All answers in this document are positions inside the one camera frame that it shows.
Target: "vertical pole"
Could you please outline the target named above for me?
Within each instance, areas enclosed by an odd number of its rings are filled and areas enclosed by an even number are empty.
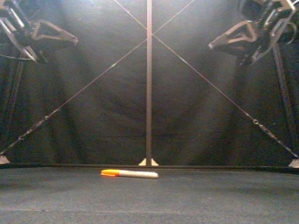
[[[153,28],[154,0],[147,0],[146,165],[153,165]]]
[[[277,67],[277,73],[278,73],[278,79],[280,79],[280,85],[281,85],[281,92],[282,92],[284,103],[285,103],[288,127],[290,131],[293,148],[298,151],[299,139],[298,139],[297,127],[296,127],[296,112],[293,109],[293,103],[292,103],[288,80],[286,80],[285,63],[284,63],[281,48],[278,44],[274,46],[274,55],[276,55],[276,67]]]

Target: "wire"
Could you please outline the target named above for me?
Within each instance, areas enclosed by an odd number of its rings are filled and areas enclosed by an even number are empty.
[[[13,57],[13,56],[9,56],[9,55],[3,55],[2,53],[0,53],[0,57],[5,58],[5,59],[9,59],[9,60],[33,61],[33,59],[17,58],[17,57]]]

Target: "pole base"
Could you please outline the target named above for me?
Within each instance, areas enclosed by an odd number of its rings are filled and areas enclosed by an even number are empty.
[[[289,166],[294,168],[299,168],[299,159],[294,159],[293,163]]]
[[[10,160],[7,159],[6,156],[0,156],[0,165],[6,165],[6,164],[10,164]]]
[[[154,161],[154,159],[151,160],[151,165],[158,166],[159,164]]]

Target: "metal pole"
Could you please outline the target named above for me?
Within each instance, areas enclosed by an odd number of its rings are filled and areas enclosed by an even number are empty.
[[[147,92],[146,92],[146,165],[153,165],[153,28],[154,1],[147,0]]]

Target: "robotic arm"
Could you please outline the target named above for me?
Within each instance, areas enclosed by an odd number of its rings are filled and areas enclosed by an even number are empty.
[[[38,0],[0,0],[0,25],[21,52],[38,63],[47,62],[47,53],[78,44],[78,38],[51,22],[34,20]]]
[[[210,48],[237,55],[242,64],[250,65],[278,42],[299,40],[299,13],[290,0],[246,0],[241,13],[245,21],[210,43]]]

